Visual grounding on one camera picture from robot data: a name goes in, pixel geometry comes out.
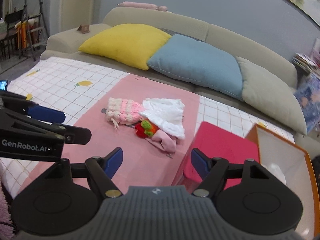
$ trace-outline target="yellow pillow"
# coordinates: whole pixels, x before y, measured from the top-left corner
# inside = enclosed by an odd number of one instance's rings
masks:
[[[79,51],[148,70],[147,61],[171,36],[145,24],[121,24],[86,40]]]

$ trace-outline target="step ladder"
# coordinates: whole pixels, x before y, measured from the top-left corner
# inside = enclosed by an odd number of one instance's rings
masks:
[[[39,7],[40,11],[37,14],[34,15],[29,15],[28,14],[28,6],[27,6],[27,0],[24,0],[25,4],[23,7],[23,14],[22,14],[22,19],[21,22],[26,22],[26,40],[21,42],[20,39],[20,46],[19,46],[19,58],[23,55],[25,51],[31,50],[33,60],[36,61],[36,56],[35,56],[35,49],[40,48],[40,46],[46,46],[47,45],[47,40],[49,38],[49,33],[47,29],[47,25],[45,24],[44,20],[44,15],[43,15],[43,10],[42,10],[42,4],[43,1],[39,1]],[[36,28],[30,29],[30,26],[28,24],[28,21],[30,19],[37,19],[38,20],[38,26]],[[27,41],[27,46],[26,48],[22,48],[22,44]]]

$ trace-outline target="red box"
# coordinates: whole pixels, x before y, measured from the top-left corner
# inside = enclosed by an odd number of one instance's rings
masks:
[[[221,157],[230,163],[243,164],[248,158],[259,162],[258,146],[255,143],[208,122],[202,122],[171,184],[185,185],[190,193],[202,181],[191,164],[190,155],[193,148],[198,148],[210,158]],[[240,181],[241,179],[229,179],[225,188],[237,185]]]

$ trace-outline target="door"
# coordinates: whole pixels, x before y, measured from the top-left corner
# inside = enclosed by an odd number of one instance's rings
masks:
[[[93,4],[94,0],[62,0],[61,30],[66,31],[81,24],[91,24]]]

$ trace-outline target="logo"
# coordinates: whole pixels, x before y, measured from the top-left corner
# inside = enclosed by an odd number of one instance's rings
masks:
[[[162,190],[159,189],[159,188],[154,188],[154,189],[152,190],[152,193],[153,193],[153,194],[156,194],[156,195],[160,194],[161,192],[162,192]]]
[[[17,148],[17,149],[24,149],[24,150],[31,150],[36,152],[46,152],[47,150],[50,150],[46,146],[38,146],[38,145],[30,145],[30,144],[24,144],[21,142],[8,142],[8,140],[3,139],[1,141],[3,146]]]

